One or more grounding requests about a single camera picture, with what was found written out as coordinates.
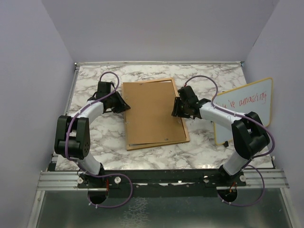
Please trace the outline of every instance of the white marble surface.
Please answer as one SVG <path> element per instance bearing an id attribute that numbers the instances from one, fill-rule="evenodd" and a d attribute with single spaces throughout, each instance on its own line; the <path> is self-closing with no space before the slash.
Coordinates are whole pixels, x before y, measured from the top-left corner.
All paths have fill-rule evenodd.
<path id="1" fill-rule="evenodd" d="M 70 114 L 79 110 L 97 89 L 100 75 L 113 71 L 121 82 L 173 77 L 177 88 L 187 78 L 195 75 L 212 77 L 219 91 L 227 91 L 244 85 L 245 78 L 240 65 L 126 65 L 126 66 L 82 66 L 79 70 Z M 115 81 L 111 74 L 103 77 Z M 189 84 L 199 99 L 211 99 L 214 85 L 207 79 L 195 78 Z M 233 143 L 225 148 L 214 144 L 213 125 L 210 121 L 186 119 L 190 142 L 127 151 L 124 138 L 123 114 L 104 114 L 90 125 L 91 153 L 107 170 L 136 169 L 209 169 L 218 168 L 232 154 Z M 257 158 L 252 164 L 259 168 L 272 168 L 270 156 Z M 77 170 L 73 162 L 58 157 L 56 170 Z"/>

